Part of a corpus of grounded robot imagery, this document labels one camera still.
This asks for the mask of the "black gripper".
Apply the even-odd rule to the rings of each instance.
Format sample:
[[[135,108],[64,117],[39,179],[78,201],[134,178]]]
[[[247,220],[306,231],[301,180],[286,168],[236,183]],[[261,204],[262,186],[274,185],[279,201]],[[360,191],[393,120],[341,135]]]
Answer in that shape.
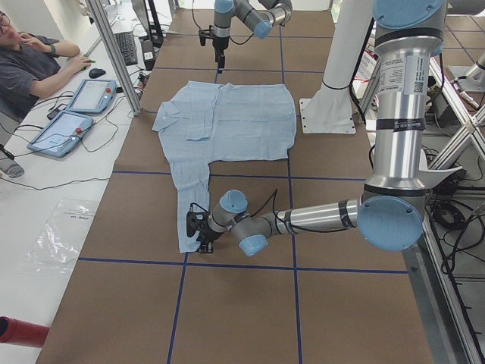
[[[215,61],[217,62],[217,72],[222,73],[225,69],[225,55],[224,51],[228,48],[230,41],[229,36],[219,37],[214,36],[212,45],[214,47]]]
[[[186,235],[193,237],[199,233],[196,238],[196,241],[200,242],[197,252],[201,254],[212,254],[214,252],[213,242],[222,235],[222,232],[209,227],[208,217],[208,212],[188,212],[186,214]]]

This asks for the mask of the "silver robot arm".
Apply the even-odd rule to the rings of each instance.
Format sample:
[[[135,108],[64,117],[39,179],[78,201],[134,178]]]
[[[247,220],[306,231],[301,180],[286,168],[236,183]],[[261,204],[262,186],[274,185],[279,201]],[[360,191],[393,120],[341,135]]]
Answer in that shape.
[[[389,251],[420,239],[425,193],[449,175],[420,168],[430,61],[442,48],[447,4],[372,1],[362,7],[376,30],[380,71],[373,172],[361,198],[252,217],[246,196],[230,190],[211,211],[187,213],[183,231],[195,239],[198,251],[211,252],[226,232],[247,256],[281,234],[358,228],[370,244]]]
[[[230,27],[233,17],[237,17],[259,39],[265,38],[275,25],[289,22],[293,4],[291,1],[259,1],[263,11],[256,10],[249,1],[217,0],[214,2],[214,21],[207,30],[199,31],[200,43],[211,39],[214,47],[217,72],[220,74],[225,68],[224,51],[230,41]]]

